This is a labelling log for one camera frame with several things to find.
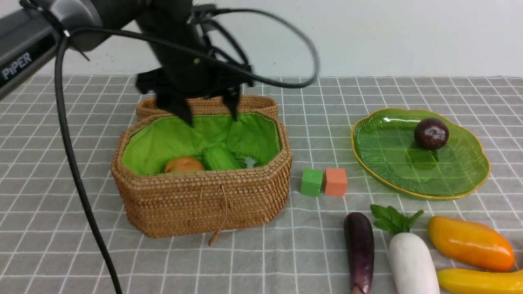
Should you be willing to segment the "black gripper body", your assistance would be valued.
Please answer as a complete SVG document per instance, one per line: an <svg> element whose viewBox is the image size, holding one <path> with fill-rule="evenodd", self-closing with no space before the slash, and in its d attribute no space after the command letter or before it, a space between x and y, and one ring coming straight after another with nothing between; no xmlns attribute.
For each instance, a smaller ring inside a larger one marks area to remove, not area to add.
<svg viewBox="0 0 523 294"><path fill-rule="evenodd" d="M190 0L154 0L149 9L137 19L144 35L182 45L203 53L213 60L225 58L228 65L251 72L246 54L238 42L223 26L214 20L215 4L194 6ZM239 54L235 61L223 50L215 47L208 33L221 32ZM150 43L161 67L136 77L137 90L145 94L170 94L179 98L216 97L225 94L237 98L241 86L253 86L248 76L208 63L204 58L180 53L164 45Z"/></svg>

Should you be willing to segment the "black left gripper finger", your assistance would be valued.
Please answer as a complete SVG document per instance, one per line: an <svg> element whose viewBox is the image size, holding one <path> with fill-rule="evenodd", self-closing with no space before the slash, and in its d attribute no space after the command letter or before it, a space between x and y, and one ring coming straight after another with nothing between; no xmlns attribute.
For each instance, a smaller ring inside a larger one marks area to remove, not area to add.
<svg viewBox="0 0 523 294"><path fill-rule="evenodd" d="M223 91L223 104L228 108L233 121L238 121L238 106L241 99L241 86L231 87Z"/></svg>

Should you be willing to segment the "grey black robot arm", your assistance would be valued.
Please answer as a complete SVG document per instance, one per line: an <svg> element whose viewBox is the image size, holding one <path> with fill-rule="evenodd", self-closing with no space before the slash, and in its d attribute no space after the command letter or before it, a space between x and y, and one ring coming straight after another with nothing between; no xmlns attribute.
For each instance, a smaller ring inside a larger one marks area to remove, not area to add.
<svg viewBox="0 0 523 294"><path fill-rule="evenodd" d="M21 8L1 18L1 97L11 93L54 58L65 32L82 27L120 30L137 22L147 37L170 41L205 54L226 58L226 64L248 73L251 67L237 41L212 19L213 4L194 6L191 0L21 0ZM136 88L155 93L158 109L192 125L189 99L220 96L237 118L240 88L253 79L231 69L198 61L149 42L161 67L139 73Z"/></svg>

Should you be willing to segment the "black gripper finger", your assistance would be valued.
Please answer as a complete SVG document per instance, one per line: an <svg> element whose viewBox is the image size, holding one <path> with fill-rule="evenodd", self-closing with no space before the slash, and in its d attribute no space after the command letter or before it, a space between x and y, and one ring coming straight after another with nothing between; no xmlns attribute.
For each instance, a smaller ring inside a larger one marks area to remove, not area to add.
<svg viewBox="0 0 523 294"><path fill-rule="evenodd" d="M191 108L183 97L174 94L156 94L157 108L179 117L189 127L194 126Z"/></svg>

